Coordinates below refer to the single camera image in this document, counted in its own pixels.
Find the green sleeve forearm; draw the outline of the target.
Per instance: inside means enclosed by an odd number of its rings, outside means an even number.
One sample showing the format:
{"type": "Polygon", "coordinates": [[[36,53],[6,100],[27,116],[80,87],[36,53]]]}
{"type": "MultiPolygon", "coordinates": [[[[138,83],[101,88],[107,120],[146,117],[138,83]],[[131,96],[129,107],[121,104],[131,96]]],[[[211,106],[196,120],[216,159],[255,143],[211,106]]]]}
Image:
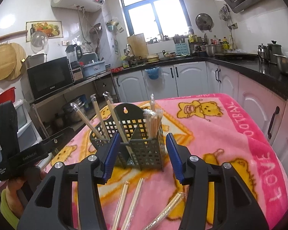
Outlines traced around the green sleeve forearm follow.
{"type": "Polygon", "coordinates": [[[14,215],[14,213],[9,208],[9,205],[7,204],[6,189],[1,192],[0,211],[3,217],[9,222],[9,224],[14,229],[17,229],[19,219],[14,215]]]}

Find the left hand red nails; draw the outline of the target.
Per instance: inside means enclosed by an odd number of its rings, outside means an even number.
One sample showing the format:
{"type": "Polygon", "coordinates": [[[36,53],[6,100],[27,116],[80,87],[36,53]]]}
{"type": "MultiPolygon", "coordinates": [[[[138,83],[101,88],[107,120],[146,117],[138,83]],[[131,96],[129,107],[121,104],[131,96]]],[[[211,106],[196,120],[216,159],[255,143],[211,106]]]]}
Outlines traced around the left hand red nails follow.
{"type": "Polygon", "coordinates": [[[10,179],[7,181],[7,186],[5,188],[7,204],[18,219],[20,219],[24,212],[24,206],[22,205],[17,195],[17,191],[22,188],[26,181],[26,177],[17,177],[15,179],[10,179]]]}

